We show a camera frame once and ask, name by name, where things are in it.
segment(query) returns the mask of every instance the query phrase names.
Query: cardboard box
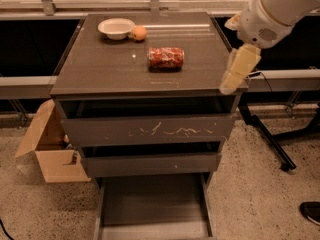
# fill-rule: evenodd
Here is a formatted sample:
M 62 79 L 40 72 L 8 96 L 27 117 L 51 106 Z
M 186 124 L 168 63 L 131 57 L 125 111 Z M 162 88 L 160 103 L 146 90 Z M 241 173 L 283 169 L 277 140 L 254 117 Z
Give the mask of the cardboard box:
M 65 132 L 53 100 L 41 104 L 16 152 L 16 158 L 34 152 L 46 182 L 88 182 L 81 157 L 65 149 Z

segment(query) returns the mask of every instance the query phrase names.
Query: floor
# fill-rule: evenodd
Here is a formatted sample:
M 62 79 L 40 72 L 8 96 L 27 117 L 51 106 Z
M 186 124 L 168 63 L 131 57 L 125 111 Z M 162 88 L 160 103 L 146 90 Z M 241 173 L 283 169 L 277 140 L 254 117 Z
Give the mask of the floor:
M 253 107 L 272 133 L 306 126 L 314 106 Z M 26 132 L 17 119 L 0 121 L 0 217 L 14 239 L 92 239 L 98 192 L 92 183 L 44 182 L 33 154 L 15 160 Z M 260 132 L 238 116 L 208 189 L 214 232 L 219 240 L 316 240 L 320 227 L 299 213 L 303 201 L 320 200 L 319 135 L 283 148 L 297 169 L 283 172 Z M 0 239 L 6 239 L 0 230 Z

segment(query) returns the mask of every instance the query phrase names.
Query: red can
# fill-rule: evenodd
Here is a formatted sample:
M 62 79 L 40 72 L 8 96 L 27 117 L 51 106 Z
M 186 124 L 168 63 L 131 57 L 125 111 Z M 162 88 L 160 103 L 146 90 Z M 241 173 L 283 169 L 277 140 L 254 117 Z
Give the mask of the red can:
M 149 48 L 148 66 L 151 68 L 180 68 L 184 51 L 180 48 Z

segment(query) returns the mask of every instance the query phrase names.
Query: shoe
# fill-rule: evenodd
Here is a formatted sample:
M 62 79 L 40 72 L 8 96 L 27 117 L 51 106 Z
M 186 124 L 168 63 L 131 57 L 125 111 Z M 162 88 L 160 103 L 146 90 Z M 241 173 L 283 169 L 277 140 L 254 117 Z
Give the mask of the shoe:
M 305 218 L 320 226 L 320 202 L 304 202 L 300 205 L 300 212 Z

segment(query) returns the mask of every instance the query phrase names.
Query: bowl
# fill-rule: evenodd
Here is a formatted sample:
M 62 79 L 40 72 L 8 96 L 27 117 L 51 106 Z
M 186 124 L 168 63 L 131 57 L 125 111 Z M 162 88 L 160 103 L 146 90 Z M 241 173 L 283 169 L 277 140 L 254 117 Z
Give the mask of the bowl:
M 122 40 L 128 37 L 135 27 L 133 21 L 122 18 L 113 18 L 102 21 L 98 30 L 112 40 Z

